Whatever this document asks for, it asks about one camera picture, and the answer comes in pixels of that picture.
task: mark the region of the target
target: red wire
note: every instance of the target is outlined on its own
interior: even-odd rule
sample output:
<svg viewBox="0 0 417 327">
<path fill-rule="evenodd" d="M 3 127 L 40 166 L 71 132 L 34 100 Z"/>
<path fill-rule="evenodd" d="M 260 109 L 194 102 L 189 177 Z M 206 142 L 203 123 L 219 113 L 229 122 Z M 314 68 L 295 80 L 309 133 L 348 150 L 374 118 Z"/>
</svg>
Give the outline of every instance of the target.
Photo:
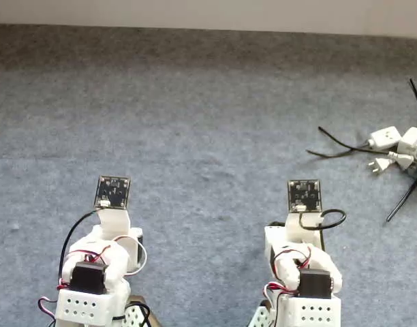
<svg viewBox="0 0 417 327">
<path fill-rule="evenodd" d="M 101 253 L 100 254 L 98 254 L 97 256 L 96 256 L 96 258 L 95 259 L 93 259 L 93 262 L 96 262 L 98 259 L 100 259 L 101 258 L 101 255 L 103 255 L 104 254 L 104 252 L 108 249 L 110 247 L 110 245 L 107 245 L 106 247 L 104 247 L 103 249 L 102 249 L 102 251 L 101 251 Z"/>
</svg>

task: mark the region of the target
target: power adapter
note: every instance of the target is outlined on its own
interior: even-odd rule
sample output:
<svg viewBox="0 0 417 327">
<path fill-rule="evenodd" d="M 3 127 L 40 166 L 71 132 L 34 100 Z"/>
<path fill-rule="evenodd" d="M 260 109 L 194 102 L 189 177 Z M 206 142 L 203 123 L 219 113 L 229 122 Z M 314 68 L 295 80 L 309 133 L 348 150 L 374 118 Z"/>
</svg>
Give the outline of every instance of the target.
<svg viewBox="0 0 417 327">
<path fill-rule="evenodd" d="M 374 150 L 383 150 L 397 145 L 400 139 L 401 134 L 398 132 L 397 128 L 395 126 L 390 126 L 371 133 L 367 143 Z"/>
</svg>

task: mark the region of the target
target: white wire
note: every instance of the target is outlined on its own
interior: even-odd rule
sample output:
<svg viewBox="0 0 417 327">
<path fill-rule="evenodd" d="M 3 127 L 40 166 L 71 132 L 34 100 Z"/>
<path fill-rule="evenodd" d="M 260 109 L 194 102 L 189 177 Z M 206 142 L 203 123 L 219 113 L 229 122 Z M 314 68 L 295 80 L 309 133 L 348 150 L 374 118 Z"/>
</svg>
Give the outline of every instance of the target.
<svg viewBox="0 0 417 327">
<path fill-rule="evenodd" d="M 271 297 L 269 297 L 269 295 L 268 295 L 268 287 L 269 287 L 269 284 L 266 284 L 266 285 L 263 287 L 263 295 L 264 295 L 264 297 L 265 297 L 265 298 L 267 298 L 267 299 L 268 299 L 269 303 L 271 304 L 271 309 L 274 309 L 274 304 L 273 304 L 273 302 L 272 302 L 272 298 L 271 298 Z"/>
<path fill-rule="evenodd" d="M 124 275 L 124 276 L 134 276 L 134 275 L 138 274 L 145 267 L 146 261 L 148 260 L 148 253 L 146 252 L 146 249 L 143 246 L 143 244 L 141 242 L 139 242 L 139 240 L 137 238 L 131 237 L 130 235 L 119 235 L 119 236 L 116 236 L 115 238 L 113 238 L 113 240 L 116 242 L 120 238 L 131 238 L 131 239 L 135 240 L 139 244 L 139 246 L 142 248 L 142 251 L 143 251 L 143 263 L 142 263 L 142 265 L 140 265 L 140 267 L 137 268 L 135 271 L 128 272 Z"/>
<path fill-rule="evenodd" d="M 47 298 L 46 296 L 41 296 L 39 301 L 38 301 L 38 305 L 39 305 L 39 309 L 43 312 L 46 313 L 47 315 L 49 315 L 52 319 L 56 319 L 55 315 L 53 312 L 51 312 L 50 310 L 48 310 L 46 307 L 44 307 L 44 305 L 42 304 L 42 301 L 46 301 L 49 303 L 56 303 L 57 301 L 51 301 L 49 298 Z"/>
</svg>

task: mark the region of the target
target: white plug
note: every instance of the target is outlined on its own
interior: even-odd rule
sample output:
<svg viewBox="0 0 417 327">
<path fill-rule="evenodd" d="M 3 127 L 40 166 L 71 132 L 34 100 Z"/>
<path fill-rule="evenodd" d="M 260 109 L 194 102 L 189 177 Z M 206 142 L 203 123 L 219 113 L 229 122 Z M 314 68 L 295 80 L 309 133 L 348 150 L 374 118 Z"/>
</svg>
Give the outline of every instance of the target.
<svg viewBox="0 0 417 327">
<path fill-rule="evenodd" d="M 386 127 L 369 135 L 367 143 L 374 150 L 389 149 L 398 144 L 401 134 L 395 126 Z"/>
<path fill-rule="evenodd" d="M 402 155 L 395 152 L 389 152 L 388 157 L 396 161 L 402 170 L 406 170 L 413 163 L 414 157 L 412 155 Z"/>
<path fill-rule="evenodd" d="M 372 162 L 368 163 L 368 166 L 372 168 L 373 173 L 380 174 L 394 162 L 394 160 L 389 158 L 375 158 Z"/>
</svg>

